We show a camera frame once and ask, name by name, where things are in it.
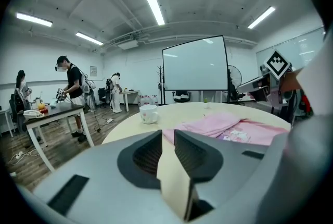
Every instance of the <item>round table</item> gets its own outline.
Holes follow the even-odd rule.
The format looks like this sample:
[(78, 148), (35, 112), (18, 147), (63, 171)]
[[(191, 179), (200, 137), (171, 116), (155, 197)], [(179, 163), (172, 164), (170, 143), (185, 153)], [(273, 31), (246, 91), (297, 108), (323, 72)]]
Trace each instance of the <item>round table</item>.
[[(248, 118), (272, 126), (290, 130), (290, 124), (270, 113), (246, 106), (209, 103), (204, 108), (203, 103), (179, 103), (158, 107), (159, 120), (154, 124), (143, 124), (137, 113), (117, 125), (103, 143), (109, 143), (133, 135), (156, 130), (172, 129), (185, 121), (200, 119), (206, 115), (229, 112), (241, 118)], [(162, 140), (162, 155), (158, 164), (157, 178), (161, 181), (162, 195), (174, 212), (183, 217), (186, 211), (189, 177), (174, 153), (174, 145), (164, 137)]]

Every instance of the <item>black t-shirt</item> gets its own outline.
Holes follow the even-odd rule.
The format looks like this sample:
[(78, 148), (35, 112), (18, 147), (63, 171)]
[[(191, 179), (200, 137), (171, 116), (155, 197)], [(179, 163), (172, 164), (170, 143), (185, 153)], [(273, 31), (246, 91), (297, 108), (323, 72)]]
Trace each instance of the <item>black t-shirt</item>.
[[(81, 72), (77, 67), (73, 67), (73, 64), (70, 65), (69, 70), (67, 71), (67, 80), (68, 80), (68, 88), (71, 88), (74, 86), (74, 81), (79, 80), (80, 86), (82, 85), (81, 82)], [(75, 91), (69, 93), (69, 96), (71, 98), (77, 98), (82, 94), (81, 88), (76, 89)]]

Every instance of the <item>woman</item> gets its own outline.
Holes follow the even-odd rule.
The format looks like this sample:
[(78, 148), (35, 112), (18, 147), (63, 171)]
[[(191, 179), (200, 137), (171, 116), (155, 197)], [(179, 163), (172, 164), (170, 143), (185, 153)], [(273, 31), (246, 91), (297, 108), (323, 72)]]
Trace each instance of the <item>woman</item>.
[(20, 70), (16, 76), (16, 85), (15, 89), (18, 89), (18, 93), (21, 96), (21, 99), (24, 104), (24, 110), (30, 110), (30, 104), (28, 102), (28, 96), (31, 94), (31, 89), (28, 88), (25, 82), (25, 73), (23, 70)]
[[(31, 94), (32, 91), (30, 88), (28, 88), (28, 86), (25, 82), (25, 73), (23, 70), (20, 70), (16, 76), (15, 91), (18, 92), (18, 94), (20, 95), (20, 97), (23, 101), (24, 111), (30, 110), (31, 107), (30, 107), (30, 104), (28, 101), (28, 96)], [(24, 122), (25, 122), (25, 118), (24, 118), (23, 114), (17, 114), (17, 128), (21, 134), (26, 132), (26, 130), (24, 131), (24, 129), (23, 129)], [(37, 138), (37, 141), (39, 143), (41, 143), (41, 141), (40, 141), (41, 138), (39, 136), (37, 136), (36, 138)], [(30, 136), (29, 136), (29, 140), (30, 140), (30, 143), (28, 145), (25, 145), (24, 146), (25, 148), (29, 148), (32, 145)]]
[(121, 89), (119, 85), (119, 79), (120, 79), (120, 73), (115, 73), (111, 76), (111, 82), (113, 84), (112, 89), (112, 99), (111, 99), (111, 105), (112, 105), (112, 111), (114, 113), (120, 113), (122, 110), (120, 109), (120, 94), (123, 90)]

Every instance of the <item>white shorts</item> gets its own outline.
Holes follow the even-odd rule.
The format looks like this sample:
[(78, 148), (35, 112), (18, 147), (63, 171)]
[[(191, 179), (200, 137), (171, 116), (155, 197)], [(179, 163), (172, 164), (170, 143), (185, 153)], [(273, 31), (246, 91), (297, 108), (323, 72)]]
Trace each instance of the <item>white shorts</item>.
[(85, 100), (84, 100), (84, 96), (83, 94), (81, 94), (79, 97), (76, 97), (76, 98), (71, 98), (71, 101), (73, 102), (73, 104), (75, 105), (85, 105)]

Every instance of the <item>backpack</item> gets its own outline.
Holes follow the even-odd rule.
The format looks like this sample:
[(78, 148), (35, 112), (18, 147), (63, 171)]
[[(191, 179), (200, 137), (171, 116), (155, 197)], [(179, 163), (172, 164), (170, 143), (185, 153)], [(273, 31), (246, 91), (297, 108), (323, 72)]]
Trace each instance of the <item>backpack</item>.
[(105, 90), (112, 91), (113, 88), (114, 88), (114, 86), (113, 86), (113, 83), (112, 83), (111, 79), (107, 79), (106, 80), (106, 88), (105, 88)]
[(78, 68), (78, 69), (81, 73), (81, 86), (80, 86), (80, 88), (81, 88), (83, 93), (90, 94), (90, 90), (93, 90), (94, 88), (96, 88), (96, 84), (92, 80), (88, 80), (88, 76), (86, 76), (86, 74), (84, 74), (80, 68)]

